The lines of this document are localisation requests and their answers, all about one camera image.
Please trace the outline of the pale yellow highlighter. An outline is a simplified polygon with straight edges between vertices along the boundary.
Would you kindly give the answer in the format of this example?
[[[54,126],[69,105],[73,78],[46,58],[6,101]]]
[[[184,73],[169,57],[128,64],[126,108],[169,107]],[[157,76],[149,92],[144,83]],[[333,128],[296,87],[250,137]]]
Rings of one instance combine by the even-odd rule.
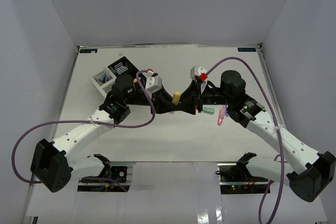
[[[174,105],[178,105],[179,104],[179,101],[180,101],[180,98],[181,98],[181,93],[179,91],[175,91],[173,96],[172,96],[172,103]]]

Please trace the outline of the blue gel pen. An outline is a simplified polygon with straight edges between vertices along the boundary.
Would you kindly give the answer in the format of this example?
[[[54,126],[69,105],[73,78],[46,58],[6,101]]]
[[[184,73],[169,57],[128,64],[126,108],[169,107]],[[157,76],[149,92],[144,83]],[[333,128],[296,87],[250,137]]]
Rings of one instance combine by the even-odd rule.
[[[104,73],[103,73],[103,83],[106,83],[107,81],[109,81],[109,75],[106,69],[104,69]]]

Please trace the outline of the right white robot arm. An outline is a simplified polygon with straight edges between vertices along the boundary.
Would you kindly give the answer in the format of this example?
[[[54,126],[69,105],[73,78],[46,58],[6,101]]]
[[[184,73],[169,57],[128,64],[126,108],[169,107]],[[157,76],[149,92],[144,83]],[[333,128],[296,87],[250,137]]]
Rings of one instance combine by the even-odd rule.
[[[318,152],[281,128],[264,106],[246,94],[245,86],[237,71],[227,70],[221,75],[220,87],[213,90],[225,100],[230,118],[258,135],[284,161],[264,163],[255,153],[246,153],[237,162],[238,177],[245,182],[255,175],[269,178],[288,185],[302,200],[313,202],[333,180],[335,156]]]

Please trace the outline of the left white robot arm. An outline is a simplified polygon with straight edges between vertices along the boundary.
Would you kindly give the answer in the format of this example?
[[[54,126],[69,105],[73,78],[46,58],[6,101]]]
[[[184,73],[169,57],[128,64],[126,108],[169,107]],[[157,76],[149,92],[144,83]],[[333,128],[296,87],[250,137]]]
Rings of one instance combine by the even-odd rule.
[[[104,103],[77,127],[68,133],[48,141],[43,139],[36,144],[31,172],[50,192],[63,189],[71,179],[83,182],[97,180],[109,185],[121,186],[127,176],[116,172],[110,160],[101,154],[93,154],[84,159],[76,156],[100,135],[116,128],[130,114],[129,104],[144,95],[149,102],[152,115],[159,111],[158,94],[163,91],[162,79],[156,73],[141,78],[141,71],[135,77],[122,74],[116,78],[112,90]]]

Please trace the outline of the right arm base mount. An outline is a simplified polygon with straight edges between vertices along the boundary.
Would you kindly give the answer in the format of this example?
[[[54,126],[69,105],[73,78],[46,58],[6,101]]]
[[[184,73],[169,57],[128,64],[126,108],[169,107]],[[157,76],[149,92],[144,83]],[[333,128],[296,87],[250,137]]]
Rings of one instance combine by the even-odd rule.
[[[236,164],[219,164],[216,175],[222,195],[263,194],[269,183],[265,178],[253,177]]]

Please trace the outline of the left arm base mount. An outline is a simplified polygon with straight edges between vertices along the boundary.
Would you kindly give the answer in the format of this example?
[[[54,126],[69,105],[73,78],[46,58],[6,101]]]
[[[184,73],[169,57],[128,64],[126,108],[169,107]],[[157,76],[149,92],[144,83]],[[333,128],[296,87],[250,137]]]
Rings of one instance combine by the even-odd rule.
[[[132,174],[127,166],[110,166],[95,177],[82,178],[78,184],[78,191],[98,193],[126,193],[131,184]]]

